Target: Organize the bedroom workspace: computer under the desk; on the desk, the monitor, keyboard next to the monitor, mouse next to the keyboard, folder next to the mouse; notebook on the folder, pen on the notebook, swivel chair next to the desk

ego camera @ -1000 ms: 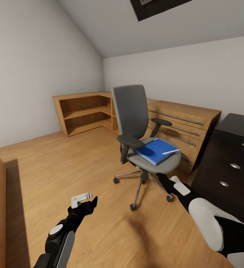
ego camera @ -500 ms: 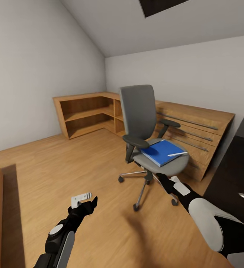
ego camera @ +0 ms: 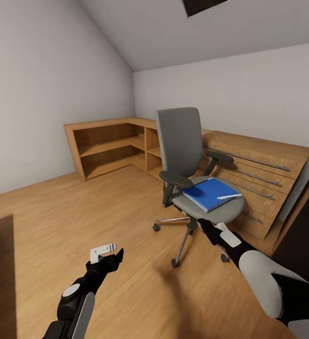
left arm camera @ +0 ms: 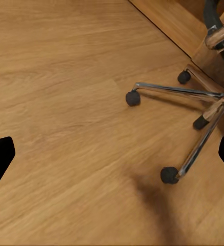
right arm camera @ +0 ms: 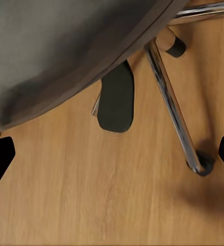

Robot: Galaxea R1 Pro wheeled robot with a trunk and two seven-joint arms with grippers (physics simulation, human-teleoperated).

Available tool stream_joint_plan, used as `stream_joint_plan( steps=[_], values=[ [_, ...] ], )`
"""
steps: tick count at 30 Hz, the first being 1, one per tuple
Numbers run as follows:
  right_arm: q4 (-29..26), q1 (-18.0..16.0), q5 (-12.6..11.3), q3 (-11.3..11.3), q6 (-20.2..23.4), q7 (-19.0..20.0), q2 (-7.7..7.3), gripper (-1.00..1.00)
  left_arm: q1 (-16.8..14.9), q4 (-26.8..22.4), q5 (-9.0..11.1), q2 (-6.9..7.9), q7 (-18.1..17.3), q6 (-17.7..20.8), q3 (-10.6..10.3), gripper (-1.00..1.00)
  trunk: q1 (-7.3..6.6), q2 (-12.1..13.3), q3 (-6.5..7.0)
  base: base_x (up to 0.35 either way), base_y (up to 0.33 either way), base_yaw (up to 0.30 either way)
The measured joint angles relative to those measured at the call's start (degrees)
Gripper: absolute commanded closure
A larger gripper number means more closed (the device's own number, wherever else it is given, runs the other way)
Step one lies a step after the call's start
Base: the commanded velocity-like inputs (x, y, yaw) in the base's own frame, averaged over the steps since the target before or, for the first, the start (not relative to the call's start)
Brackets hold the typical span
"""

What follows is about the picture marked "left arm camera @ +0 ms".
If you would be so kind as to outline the swivel chair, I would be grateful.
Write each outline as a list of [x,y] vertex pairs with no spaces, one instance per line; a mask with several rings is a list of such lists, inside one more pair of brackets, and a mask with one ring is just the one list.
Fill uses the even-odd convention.
[[[202,16],[208,31],[205,38],[206,46],[211,50],[217,51],[224,62],[224,25],[217,14],[217,5],[219,1],[220,0],[206,0]],[[193,162],[224,114],[224,88],[191,64],[188,64],[184,71],[179,74],[177,79],[180,83],[185,83],[190,80],[191,74],[188,70],[193,73],[201,84],[203,84],[206,91],[136,82],[132,91],[126,94],[126,102],[128,105],[140,103],[140,94],[137,89],[156,91],[211,103],[211,105],[203,112],[202,116],[193,124],[194,127],[199,130],[203,129],[206,125],[208,126],[181,169],[178,171],[175,167],[165,167],[161,170],[160,177],[165,184],[177,184],[181,178],[186,176]]]

